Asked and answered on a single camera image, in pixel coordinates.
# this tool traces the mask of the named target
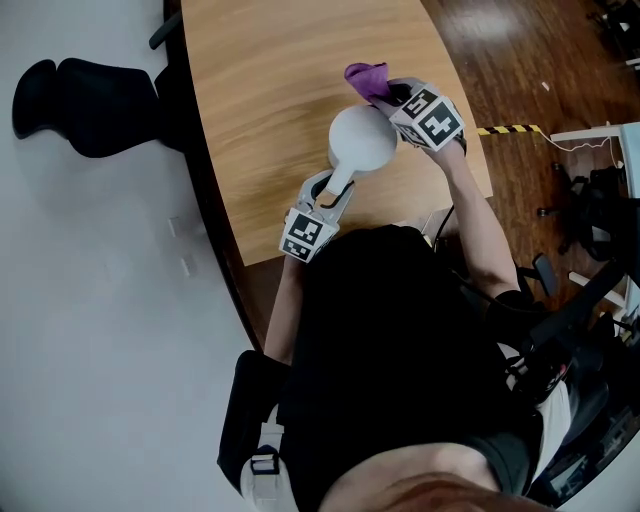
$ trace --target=office chair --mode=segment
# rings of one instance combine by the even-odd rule
[[[167,81],[165,69],[158,78]],[[159,139],[182,150],[179,127],[167,119],[149,75],[139,69],[65,59],[27,70],[13,99],[13,128],[24,139],[54,130],[89,158],[103,158]]]
[[[539,217],[559,215],[564,225],[565,238],[558,253],[565,254],[574,242],[596,261],[608,261],[613,256],[611,235],[613,220],[606,206],[620,197],[618,184],[624,180],[624,170],[613,166],[591,172],[590,178],[578,176],[571,180],[564,166],[552,164],[562,178],[569,196],[567,208],[538,208]]]

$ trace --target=white desk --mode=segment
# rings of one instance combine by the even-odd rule
[[[640,198],[640,123],[600,126],[590,130],[556,133],[551,135],[551,140],[563,142],[603,137],[612,137],[612,140],[613,137],[618,138],[627,174],[629,196]],[[629,278],[627,278],[624,302],[627,316],[632,315],[640,306],[640,289]]]

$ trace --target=black shirt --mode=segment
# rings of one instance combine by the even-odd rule
[[[540,424],[507,388],[496,341],[518,339],[526,321],[491,306],[483,322],[412,228],[352,232],[306,270],[292,366],[256,352],[238,360],[218,461],[229,481],[239,488],[278,403],[301,512],[373,455],[435,442],[477,449],[504,492],[522,493]],[[524,302],[519,292],[499,299]]]

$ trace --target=strap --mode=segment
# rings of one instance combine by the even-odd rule
[[[256,453],[242,468],[242,496],[257,512],[298,512],[289,473],[280,460],[284,427],[278,425],[278,406],[262,424]]]

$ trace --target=wooden floor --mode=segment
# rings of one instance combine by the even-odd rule
[[[639,84],[587,19],[596,10],[592,0],[422,2],[456,66],[478,126],[537,124],[550,134],[640,120]],[[551,171],[553,161],[564,163],[572,174],[587,175],[611,164],[609,147],[565,153],[533,133],[491,135],[482,142],[494,190],[490,203],[514,259],[525,265],[540,252],[551,258],[560,287],[547,305],[557,307],[578,289],[566,277],[569,270],[590,276],[598,267],[578,246],[560,257],[560,221],[539,219],[536,209],[565,201]],[[618,148],[615,152],[619,158]],[[244,307],[254,341],[262,344],[282,259],[233,265],[236,303]],[[539,285],[534,290],[542,298]]]

